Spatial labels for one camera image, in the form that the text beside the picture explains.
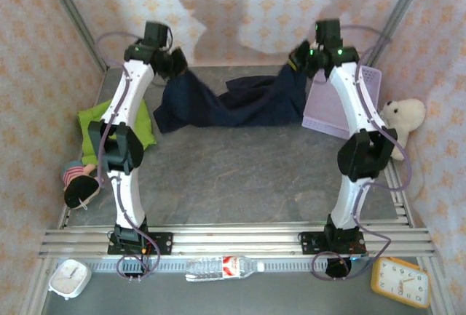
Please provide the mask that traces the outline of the navy blue cloth garment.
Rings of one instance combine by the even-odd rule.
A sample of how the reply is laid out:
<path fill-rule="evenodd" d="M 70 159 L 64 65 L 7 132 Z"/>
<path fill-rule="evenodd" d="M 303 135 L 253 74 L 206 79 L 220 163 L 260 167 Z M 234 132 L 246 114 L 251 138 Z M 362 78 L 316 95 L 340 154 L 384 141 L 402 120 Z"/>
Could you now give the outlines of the navy blue cloth garment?
<path fill-rule="evenodd" d="M 275 76 L 243 76 L 216 95 L 192 70 L 171 79 L 153 112 L 161 133 L 195 127 L 277 127 L 302 120 L 307 77 L 285 64 Z"/>

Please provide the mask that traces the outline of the lime green cloth garment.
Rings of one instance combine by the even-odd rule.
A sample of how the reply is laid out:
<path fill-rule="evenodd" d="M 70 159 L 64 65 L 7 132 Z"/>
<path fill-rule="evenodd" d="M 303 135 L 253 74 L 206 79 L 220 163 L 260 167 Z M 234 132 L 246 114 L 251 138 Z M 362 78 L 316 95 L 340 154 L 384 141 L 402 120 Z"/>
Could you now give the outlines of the lime green cloth garment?
<path fill-rule="evenodd" d="M 107 100 L 106 102 L 98 104 L 87 110 L 79 111 L 77 114 L 79 126 L 82 131 L 82 163 L 84 165 L 98 164 L 98 159 L 95 155 L 88 133 L 88 126 L 91 121 L 100 121 L 101 116 L 104 115 L 107 108 L 110 106 L 110 103 L 111 101 Z M 152 123 L 149 111 L 144 100 L 141 101 L 141 105 L 138 109 L 133 130 L 142 143 L 144 150 L 146 150 L 150 145 L 155 145 L 157 143 L 152 132 Z"/>

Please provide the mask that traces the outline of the lavender plastic laundry basket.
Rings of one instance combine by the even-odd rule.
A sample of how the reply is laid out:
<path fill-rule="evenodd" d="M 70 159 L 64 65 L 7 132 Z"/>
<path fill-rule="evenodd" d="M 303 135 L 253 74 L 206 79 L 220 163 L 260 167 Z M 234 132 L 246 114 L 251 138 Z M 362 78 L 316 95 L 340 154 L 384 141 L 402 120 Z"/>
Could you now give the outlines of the lavender plastic laundry basket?
<path fill-rule="evenodd" d="M 360 73 L 374 108 L 378 110 L 382 72 L 362 65 Z M 347 118 L 338 93 L 334 86 L 326 81 L 324 70 L 318 71 L 312 80 L 301 125 L 345 140 L 350 137 Z"/>

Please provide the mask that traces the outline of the white plush animal toy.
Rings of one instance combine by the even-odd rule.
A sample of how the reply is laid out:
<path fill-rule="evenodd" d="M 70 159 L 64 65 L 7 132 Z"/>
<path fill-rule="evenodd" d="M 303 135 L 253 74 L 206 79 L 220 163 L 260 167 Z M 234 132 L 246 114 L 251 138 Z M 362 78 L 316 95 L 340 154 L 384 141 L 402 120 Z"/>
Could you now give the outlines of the white plush animal toy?
<path fill-rule="evenodd" d="M 380 116 L 387 128 L 396 129 L 398 143 L 405 149 L 409 135 L 421 126 L 426 111 L 427 109 L 421 100 L 409 98 L 386 102 Z"/>

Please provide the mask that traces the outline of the doll with striped shirt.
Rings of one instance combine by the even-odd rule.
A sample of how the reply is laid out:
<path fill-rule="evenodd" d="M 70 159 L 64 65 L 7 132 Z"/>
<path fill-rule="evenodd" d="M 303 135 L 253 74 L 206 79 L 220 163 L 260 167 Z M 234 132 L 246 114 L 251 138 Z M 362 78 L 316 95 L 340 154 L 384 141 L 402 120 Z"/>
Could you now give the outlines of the doll with striped shirt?
<path fill-rule="evenodd" d="M 98 179 L 92 176 L 96 166 L 72 161 L 65 165 L 61 172 L 64 184 L 64 202 L 70 210 L 83 208 L 100 193 Z"/>

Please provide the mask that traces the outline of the clear plastic water bottle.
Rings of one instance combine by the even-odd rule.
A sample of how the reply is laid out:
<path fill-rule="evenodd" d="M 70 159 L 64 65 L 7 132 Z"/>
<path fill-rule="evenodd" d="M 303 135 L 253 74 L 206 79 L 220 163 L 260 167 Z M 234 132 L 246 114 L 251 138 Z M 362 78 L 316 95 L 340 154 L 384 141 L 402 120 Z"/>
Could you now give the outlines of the clear plastic water bottle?
<path fill-rule="evenodd" d="M 262 261 L 245 256 L 197 258 L 186 263 L 185 278 L 188 282 L 227 281 L 246 279 L 264 270 Z"/>

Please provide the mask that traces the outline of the yellow square alarm clock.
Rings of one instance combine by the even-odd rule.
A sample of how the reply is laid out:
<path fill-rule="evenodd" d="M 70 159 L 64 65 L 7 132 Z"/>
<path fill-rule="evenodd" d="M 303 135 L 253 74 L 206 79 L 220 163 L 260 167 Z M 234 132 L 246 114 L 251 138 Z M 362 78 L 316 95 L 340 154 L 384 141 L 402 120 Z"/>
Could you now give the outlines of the yellow square alarm clock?
<path fill-rule="evenodd" d="M 430 276 L 413 263 L 394 257 L 377 259 L 372 266 L 370 286 L 376 294 L 407 306 L 430 306 Z"/>

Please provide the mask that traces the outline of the white square alarm clock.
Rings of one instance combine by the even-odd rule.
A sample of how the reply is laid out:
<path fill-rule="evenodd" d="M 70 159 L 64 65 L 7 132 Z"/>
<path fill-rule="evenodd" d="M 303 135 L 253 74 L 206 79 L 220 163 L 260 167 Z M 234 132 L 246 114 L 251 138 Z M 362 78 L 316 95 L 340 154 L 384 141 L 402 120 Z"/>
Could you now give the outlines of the white square alarm clock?
<path fill-rule="evenodd" d="M 76 298 L 87 286 L 91 276 L 89 266 L 78 260 L 67 259 L 51 275 L 48 291 L 54 292 L 65 300 Z"/>

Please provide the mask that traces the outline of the aluminium frame corner post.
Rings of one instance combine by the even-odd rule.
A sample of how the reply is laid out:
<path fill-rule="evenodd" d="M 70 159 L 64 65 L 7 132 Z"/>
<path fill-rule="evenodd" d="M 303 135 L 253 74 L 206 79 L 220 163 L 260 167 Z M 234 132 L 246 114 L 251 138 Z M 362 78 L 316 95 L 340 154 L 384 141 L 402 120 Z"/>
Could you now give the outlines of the aluminium frame corner post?
<path fill-rule="evenodd" d="M 88 49 L 97 67 L 103 73 L 105 73 L 108 70 L 108 66 L 104 63 L 103 59 L 98 54 L 98 51 L 95 48 L 95 40 L 92 37 L 92 34 L 90 33 L 90 30 L 87 27 L 84 18 L 80 14 L 74 0 L 59 0 L 59 2 L 74 25 L 79 38 L 83 41 L 84 45 Z"/>
<path fill-rule="evenodd" d="M 385 47 L 389 44 L 388 39 L 393 39 L 395 31 L 401 23 L 404 15 L 407 13 L 409 6 L 413 0 L 398 0 L 388 20 L 379 35 L 374 48 L 370 51 L 368 57 L 365 59 L 367 65 L 374 67 L 380 60 Z"/>

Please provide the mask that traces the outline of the aluminium table side rail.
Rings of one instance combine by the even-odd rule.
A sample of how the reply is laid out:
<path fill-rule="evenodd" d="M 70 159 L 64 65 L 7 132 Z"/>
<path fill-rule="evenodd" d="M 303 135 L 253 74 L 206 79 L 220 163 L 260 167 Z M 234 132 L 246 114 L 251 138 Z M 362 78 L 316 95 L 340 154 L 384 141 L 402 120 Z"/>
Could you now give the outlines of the aluminium table side rail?
<path fill-rule="evenodd" d="M 384 173 L 389 188 L 398 188 L 401 186 L 400 175 L 393 161 L 389 161 Z M 408 226 L 409 228 L 416 228 L 416 223 L 405 191 L 391 191 L 391 196 L 398 216 L 396 220 L 397 224 Z"/>
<path fill-rule="evenodd" d="M 62 230 L 68 226 L 70 212 L 71 210 L 69 209 L 69 207 L 64 204 L 60 212 L 60 217 L 58 221 L 58 229 Z"/>

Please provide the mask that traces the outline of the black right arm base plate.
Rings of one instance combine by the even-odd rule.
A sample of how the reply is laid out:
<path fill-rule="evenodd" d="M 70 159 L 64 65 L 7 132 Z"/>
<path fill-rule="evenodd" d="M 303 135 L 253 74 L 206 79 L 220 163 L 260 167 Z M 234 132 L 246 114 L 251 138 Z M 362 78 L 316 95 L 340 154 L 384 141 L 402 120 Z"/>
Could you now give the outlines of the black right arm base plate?
<path fill-rule="evenodd" d="M 316 255 L 324 252 L 335 252 L 339 255 L 366 255 L 367 249 L 361 232 L 350 236 L 331 237 L 323 231 L 305 231 L 298 235 L 304 255 Z"/>

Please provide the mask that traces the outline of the wide aluminium mounting rail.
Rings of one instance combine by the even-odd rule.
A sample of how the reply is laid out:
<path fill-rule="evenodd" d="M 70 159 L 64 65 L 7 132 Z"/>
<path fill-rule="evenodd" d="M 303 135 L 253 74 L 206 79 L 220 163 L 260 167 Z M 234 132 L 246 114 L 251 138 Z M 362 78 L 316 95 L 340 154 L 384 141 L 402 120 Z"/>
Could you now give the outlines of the wide aluminium mounting rail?
<path fill-rule="evenodd" d="M 46 231 L 39 256 L 102 257 L 107 254 L 109 226 L 75 226 Z M 150 232 L 173 234 L 171 256 L 247 255 L 251 258 L 291 257 L 301 254 L 298 235 L 323 231 L 323 225 L 305 223 L 152 226 Z M 391 238 L 384 251 L 394 257 L 432 257 L 433 239 L 426 228 L 403 224 L 372 225 L 368 230 Z"/>

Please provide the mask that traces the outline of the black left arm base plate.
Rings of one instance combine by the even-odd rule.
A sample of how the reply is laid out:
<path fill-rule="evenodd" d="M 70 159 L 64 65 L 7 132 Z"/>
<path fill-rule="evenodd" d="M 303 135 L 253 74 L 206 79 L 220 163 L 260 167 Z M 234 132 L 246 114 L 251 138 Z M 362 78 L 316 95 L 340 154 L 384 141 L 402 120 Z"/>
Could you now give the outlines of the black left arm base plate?
<path fill-rule="evenodd" d="M 133 231 L 135 241 L 128 239 L 118 240 L 112 231 L 109 237 L 107 253 L 109 255 L 156 255 L 153 244 L 140 234 Z M 173 234 L 169 232 L 149 232 L 149 237 L 159 248 L 161 255 L 170 255 L 173 246 Z"/>

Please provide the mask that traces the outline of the aluminium frame leg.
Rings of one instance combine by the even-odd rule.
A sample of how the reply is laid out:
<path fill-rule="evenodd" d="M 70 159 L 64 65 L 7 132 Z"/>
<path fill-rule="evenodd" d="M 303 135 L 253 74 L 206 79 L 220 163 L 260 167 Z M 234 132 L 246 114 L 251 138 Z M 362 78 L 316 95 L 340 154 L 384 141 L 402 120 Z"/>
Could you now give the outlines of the aluminium frame leg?
<path fill-rule="evenodd" d="M 430 315 L 457 315 L 439 258 L 418 257 L 417 261 L 430 276 Z"/>
<path fill-rule="evenodd" d="M 38 258 L 19 315 L 41 315 L 55 260 Z"/>

